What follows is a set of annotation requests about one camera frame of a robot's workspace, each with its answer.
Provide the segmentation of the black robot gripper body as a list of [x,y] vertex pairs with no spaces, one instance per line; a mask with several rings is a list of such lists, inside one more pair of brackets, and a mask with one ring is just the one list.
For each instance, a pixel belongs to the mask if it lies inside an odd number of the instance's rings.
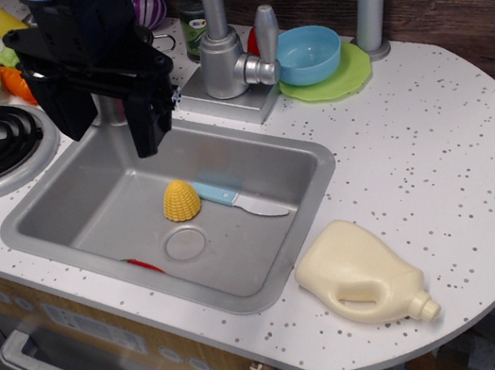
[[62,70],[80,90],[121,99],[138,84],[170,79],[172,60],[135,34],[131,0],[21,1],[36,24],[2,39],[21,70]]

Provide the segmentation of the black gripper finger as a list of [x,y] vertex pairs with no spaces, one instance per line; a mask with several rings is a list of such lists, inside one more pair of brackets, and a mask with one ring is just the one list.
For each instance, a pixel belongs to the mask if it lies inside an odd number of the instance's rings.
[[70,73],[62,70],[41,73],[23,69],[27,87],[60,132],[74,141],[82,139],[97,115],[89,92],[70,83]]
[[158,153],[159,144],[172,127],[172,111],[178,102],[170,79],[138,84],[123,102],[129,132],[138,157]]

